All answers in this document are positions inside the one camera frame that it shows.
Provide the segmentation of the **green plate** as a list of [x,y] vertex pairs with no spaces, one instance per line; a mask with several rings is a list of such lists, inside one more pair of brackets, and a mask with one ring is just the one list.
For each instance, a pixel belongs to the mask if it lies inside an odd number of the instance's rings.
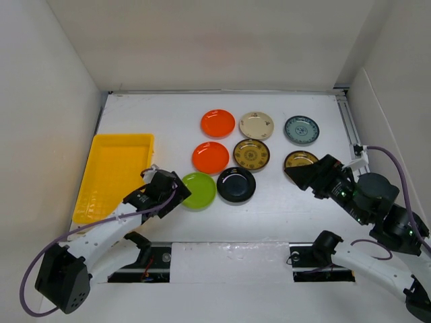
[[185,207],[201,210],[212,204],[217,188],[211,176],[202,172],[193,172],[184,176],[182,182],[191,192],[191,195],[183,201]]

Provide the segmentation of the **orange plate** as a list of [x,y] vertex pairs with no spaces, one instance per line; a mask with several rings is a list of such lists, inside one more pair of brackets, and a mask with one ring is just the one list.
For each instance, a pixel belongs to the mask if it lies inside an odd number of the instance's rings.
[[222,109],[210,110],[201,118],[201,130],[209,137],[226,137],[234,130],[235,126],[234,116]]
[[206,174],[220,173],[228,165],[230,154],[221,143],[207,141],[199,144],[193,151],[192,163],[194,167]]

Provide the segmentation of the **blue white porcelain plate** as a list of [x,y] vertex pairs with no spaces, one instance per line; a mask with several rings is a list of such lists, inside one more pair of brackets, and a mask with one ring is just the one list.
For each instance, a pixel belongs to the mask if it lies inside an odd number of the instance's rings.
[[286,137],[297,145],[314,143],[320,135],[318,124],[307,116],[292,116],[284,124]]

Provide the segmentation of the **black plate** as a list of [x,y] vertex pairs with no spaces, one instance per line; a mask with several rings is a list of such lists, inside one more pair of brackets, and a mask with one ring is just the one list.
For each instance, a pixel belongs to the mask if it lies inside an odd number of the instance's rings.
[[245,168],[231,167],[218,177],[216,187],[219,195],[229,203],[247,202],[255,193],[255,177]]

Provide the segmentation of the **brown gold patterned plate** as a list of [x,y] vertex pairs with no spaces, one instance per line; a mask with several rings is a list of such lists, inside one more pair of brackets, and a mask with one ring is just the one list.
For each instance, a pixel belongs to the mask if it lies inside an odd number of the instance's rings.
[[233,159],[237,166],[254,172],[263,169],[270,160],[268,146],[257,139],[239,141],[233,150]]

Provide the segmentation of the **cream plate with calligraphy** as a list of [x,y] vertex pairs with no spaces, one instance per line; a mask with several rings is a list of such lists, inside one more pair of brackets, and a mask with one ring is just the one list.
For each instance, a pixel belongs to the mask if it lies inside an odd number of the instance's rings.
[[241,133],[250,139],[266,140],[274,131],[272,118],[264,112],[248,112],[239,121]]

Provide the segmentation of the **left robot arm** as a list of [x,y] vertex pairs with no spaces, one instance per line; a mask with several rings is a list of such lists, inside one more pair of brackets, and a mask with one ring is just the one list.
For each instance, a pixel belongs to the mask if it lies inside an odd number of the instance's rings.
[[144,266],[152,243],[137,229],[163,218],[191,195],[176,172],[155,166],[141,173],[146,183],[130,192],[107,218],[84,227],[71,241],[61,238],[43,254],[35,288],[56,310],[70,314],[120,268]]

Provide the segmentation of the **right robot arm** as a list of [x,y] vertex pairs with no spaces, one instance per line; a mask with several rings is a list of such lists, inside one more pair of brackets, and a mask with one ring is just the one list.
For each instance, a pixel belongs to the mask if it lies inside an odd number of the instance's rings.
[[301,161],[293,155],[285,160],[284,172],[300,190],[311,189],[317,199],[331,199],[356,223],[371,225],[374,243],[397,254],[407,266],[400,271],[347,244],[331,231],[322,231],[305,256],[316,272],[340,266],[366,277],[405,304],[407,311],[422,322],[430,321],[430,230],[411,210],[395,200],[398,189],[375,173],[354,177],[351,167],[331,155]]

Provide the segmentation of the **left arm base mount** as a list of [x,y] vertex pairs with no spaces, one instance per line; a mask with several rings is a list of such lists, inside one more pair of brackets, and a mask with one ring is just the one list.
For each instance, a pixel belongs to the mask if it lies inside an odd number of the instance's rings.
[[169,283],[172,243],[152,243],[132,231],[125,236],[139,248],[137,260],[120,268],[109,278],[109,283]]

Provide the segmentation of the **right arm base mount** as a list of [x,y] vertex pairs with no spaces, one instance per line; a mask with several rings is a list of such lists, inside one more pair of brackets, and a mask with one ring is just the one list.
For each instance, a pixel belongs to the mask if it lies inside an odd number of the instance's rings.
[[325,283],[356,281],[350,269],[332,263],[335,247],[342,238],[322,231],[314,242],[290,242],[286,264],[292,267],[295,283]]

